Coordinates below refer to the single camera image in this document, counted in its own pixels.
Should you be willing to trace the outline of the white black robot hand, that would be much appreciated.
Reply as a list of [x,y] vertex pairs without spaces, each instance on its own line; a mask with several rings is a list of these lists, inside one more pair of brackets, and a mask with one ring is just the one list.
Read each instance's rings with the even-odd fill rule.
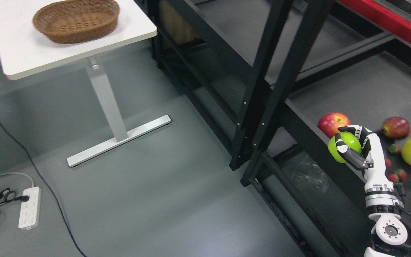
[[[362,146],[361,155],[353,149],[348,150],[347,145],[345,145],[345,150],[339,151],[347,163],[362,172],[365,192],[385,191],[393,193],[394,184],[385,175],[385,156],[380,137],[375,132],[361,125],[348,125],[339,127],[338,130],[340,132],[353,133]],[[339,148],[341,137],[339,133],[335,136],[338,140],[336,144]]]

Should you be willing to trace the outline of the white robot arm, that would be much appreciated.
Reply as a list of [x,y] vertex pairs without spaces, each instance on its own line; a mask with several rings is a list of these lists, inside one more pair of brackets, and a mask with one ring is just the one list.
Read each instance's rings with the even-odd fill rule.
[[365,203],[368,217],[375,221],[370,232],[370,245],[364,252],[365,257],[411,257],[411,244],[408,231],[401,222],[398,210],[401,201],[391,190],[382,188],[367,190]]

